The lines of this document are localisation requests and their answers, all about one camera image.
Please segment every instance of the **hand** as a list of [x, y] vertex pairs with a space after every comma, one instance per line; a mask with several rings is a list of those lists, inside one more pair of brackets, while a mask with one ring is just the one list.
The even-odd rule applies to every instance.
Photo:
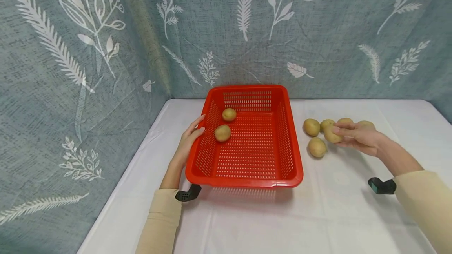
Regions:
[[182, 167], [185, 166], [188, 154], [190, 154], [191, 145], [193, 145], [195, 140], [204, 133], [204, 127], [196, 129], [196, 126], [200, 123], [200, 121], [204, 120], [205, 116], [206, 115], [202, 115], [194, 120], [188, 129], [182, 134], [179, 145], [174, 153], [173, 159], [171, 160], [173, 164], [181, 165]]
[[374, 128], [358, 123], [335, 123], [331, 131], [345, 136], [338, 146], [351, 147], [374, 157], [378, 157], [379, 144], [386, 137]]

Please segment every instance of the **white tablecloth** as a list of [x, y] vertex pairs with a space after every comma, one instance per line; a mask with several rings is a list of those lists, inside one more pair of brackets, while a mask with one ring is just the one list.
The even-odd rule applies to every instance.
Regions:
[[[203, 104], [166, 102], [79, 253], [134, 253], [153, 192]], [[303, 182], [276, 191], [203, 187], [182, 209], [174, 253], [433, 254], [395, 196], [375, 195], [367, 185], [371, 177], [391, 177], [378, 159], [331, 144], [321, 160], [312, 159], [302, 126], [306, 118], [370, 120], [452, 186], [452, 126], [439, 112], [422, 100], [292, 100], [291, 106]]]

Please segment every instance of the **potato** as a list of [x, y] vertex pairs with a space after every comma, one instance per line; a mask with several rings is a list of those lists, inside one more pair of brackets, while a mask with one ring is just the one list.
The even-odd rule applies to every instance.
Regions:
[[217, 141], [224, 142], [231, 137], [231, 128], [226, 125], [217, 127], [215, 130], [215, 138]]
[[376, 129], [375, 125], [370, 121], [363, 120], [359, 121], [358, 123], [363, 127], [367, 127], [368, 129]]
[[236, 116], [237, 116], [237, 113], [232, 108], [224, 109], [223, 114], [221, 114], [221, 117], [223, 117], [223, 120], [225, 120], [227, 122], [233, 121]]
[[321, 132], [324, 132], [324, 131], [325, 131], [325, 127], [334, 125], [334, 123], [336, 123], [336, 122], [333, 121], [333, 120], [331, 120], [331, 119], [323, 120], [323, 121], [320, 123], [320, 131], [321, 131]]
[[320, 132], [320, 124], [317, 120], [306, 119], [303, 123], [304, 132], [310, 136], [317, 136]]
[[350, 118], [340, 118], [338, 123], [353, 123], [353, 120]]
[[326, 153], [326, 144], [320, 138], [312, 138], [308, 143], [309, 153], [317, 158], [320, 158]]
[[324, 130], [325, 139], [328, 140], [331, 143], [338, 143], [342, 141], [343, 136], [336, 135], [335, 133], [331, 132], [333, 126], [327, 126]]

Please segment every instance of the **sleeve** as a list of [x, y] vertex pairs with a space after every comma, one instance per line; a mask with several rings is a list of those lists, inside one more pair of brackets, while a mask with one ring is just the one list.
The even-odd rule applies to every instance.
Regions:
[[394, 179], [395, 195], [438, 254], [452, 253], [452, 190], [429, 171]]
[[179, 226], [182, 204], [177, 189], [159, 189], [154, 193], [136, 254], [171, 254]]

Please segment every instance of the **basket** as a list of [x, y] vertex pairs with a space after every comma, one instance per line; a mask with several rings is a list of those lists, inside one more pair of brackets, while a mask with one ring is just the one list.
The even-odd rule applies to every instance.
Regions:
[[[221, 113], [233, 108], [231, 122]], [[193, 144], [185, 175], [191, 183], [218, 187], [292, 188], [303, 180], [300, 150], [289, 96], [280, 85], [238, 85], [209, 91], [199, 127], [205, 132]], [[226, 142], [215, 129], [227, 124]]]

